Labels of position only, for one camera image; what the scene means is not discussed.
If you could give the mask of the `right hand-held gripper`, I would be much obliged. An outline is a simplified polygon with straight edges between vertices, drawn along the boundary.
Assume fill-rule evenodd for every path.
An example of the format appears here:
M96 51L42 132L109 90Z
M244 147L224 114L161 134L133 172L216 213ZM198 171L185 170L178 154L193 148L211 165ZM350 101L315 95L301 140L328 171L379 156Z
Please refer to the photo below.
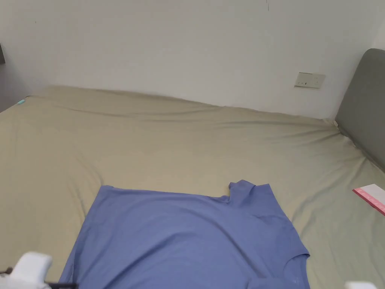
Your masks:
M374 284L367 281L348 281L344 284L345 289L374 289Z

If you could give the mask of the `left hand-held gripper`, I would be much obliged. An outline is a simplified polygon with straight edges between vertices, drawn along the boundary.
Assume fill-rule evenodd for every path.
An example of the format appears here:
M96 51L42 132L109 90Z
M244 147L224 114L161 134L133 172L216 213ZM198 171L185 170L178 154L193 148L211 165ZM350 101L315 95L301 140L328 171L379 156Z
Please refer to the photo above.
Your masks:
M45 282L52 256L38 252L25 253L8 273L1 273L1 289L78 289L77 283Z

